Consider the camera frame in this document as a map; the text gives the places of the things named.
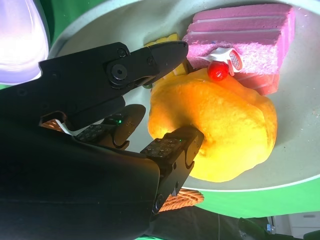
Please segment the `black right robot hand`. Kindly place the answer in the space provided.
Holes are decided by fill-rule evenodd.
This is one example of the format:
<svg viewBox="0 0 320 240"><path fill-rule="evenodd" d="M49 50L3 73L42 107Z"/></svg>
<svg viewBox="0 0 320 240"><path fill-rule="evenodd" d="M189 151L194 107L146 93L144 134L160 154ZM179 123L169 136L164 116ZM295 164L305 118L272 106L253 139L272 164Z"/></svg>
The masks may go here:
<svg viewBox="0 0 320 240"><path fill-rule="evenodd" d="M124 95L188 54L184 41L130 52L116 42L42 61L41 77L0 92L0 237L133 240L194 167L191 125L127 151L146 109Z"/></svg>

